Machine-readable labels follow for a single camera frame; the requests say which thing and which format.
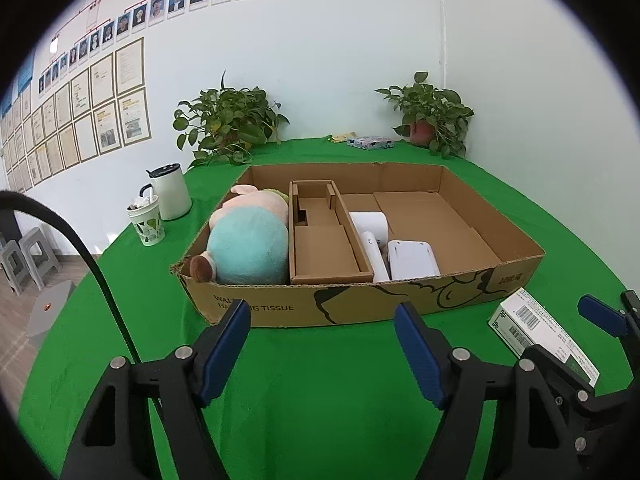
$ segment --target light blue plush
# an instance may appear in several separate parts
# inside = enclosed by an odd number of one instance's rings
[[[216,281],[227,285],[278,285],[287,281],[289,232],[263,207],[236,207],[213,226],[207,251]]]

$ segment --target cup lid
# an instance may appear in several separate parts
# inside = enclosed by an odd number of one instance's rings
[[[180,164],[167,164],[166,166],[161,166],[160,168],[156,168],[153,171],[145,170],[149,177],[158,178],[159,176],[165,176],[169,173],[173,173],[180,169]]]

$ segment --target stuffed toy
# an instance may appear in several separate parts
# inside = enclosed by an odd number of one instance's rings
[[[231,192],[238,196],[209,219],[207,250],[191,259],[191,277],[227,285],[286,283],[289,198],[248,185],[233,186]]]

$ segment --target terracotta pot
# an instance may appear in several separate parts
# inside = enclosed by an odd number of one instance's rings
[[[436,135],[436,129],[427,121],[409,125],[409,139],[415,146],[428,146]]]

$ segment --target barcode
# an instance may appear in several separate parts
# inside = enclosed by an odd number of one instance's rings
[[[516,316],[518,316],[522,322],[527,325],[529,330],[533,330],[538,326],[540,320],[536,317],[536,315],[527,308],[527,305],[521,306],[517,312]]]
[[[529,346],[529,341],[527,341],[525,339],[525,337],[520,332],[518,332],[518,330],[516,330],[516,327],[510,326],[509,327],[509,332],[511,332],[511,334],[514,336],[514,338],[516,338],[518,340],[518,343],[520,343],[522,346],[524,346],[524,348]]]

